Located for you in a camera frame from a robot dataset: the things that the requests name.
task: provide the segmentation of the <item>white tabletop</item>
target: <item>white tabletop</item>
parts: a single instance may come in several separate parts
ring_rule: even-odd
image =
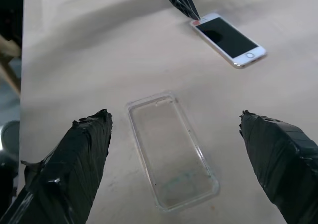
[[[168,0],[25,0],[20,158],[42,160],[73,120],[113,115],[89,224],[285,224],[254,175],[239,115],[281,119],[318,142],[318,1],[194,1],[268,56],[234,69]],[[164,90],[179,98],[221,185],[218,197],[173,216],[156,211],[125,109]]]

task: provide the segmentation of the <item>phone screen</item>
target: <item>phone screen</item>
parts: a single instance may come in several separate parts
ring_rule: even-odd
[[[210,20],[197,28],[232,58],[258,47],[221,18]]]

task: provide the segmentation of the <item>black tape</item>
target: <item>black tape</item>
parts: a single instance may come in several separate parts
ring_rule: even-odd
[[[318,223],[318,146],[296,126],[244,111],[241,135],[257,179],[288,224]]]
[[[85,223],[102,179],[111,139],[107,110],[74,121],[43,161],[28,164],[26,185],[0,224]]]

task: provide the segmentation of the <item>smartphone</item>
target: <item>smartphone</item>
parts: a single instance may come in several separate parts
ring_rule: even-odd
[[[190,25],[236,69],[263,58],[266,50],[240,33],[216,13],[208,14]]]

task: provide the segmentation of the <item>transparent plastic case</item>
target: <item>transparent plastic case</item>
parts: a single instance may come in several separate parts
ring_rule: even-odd
[[[160,210],[180,210],[218,193],[219,183],[171,92],[127,106],[139,154]]]

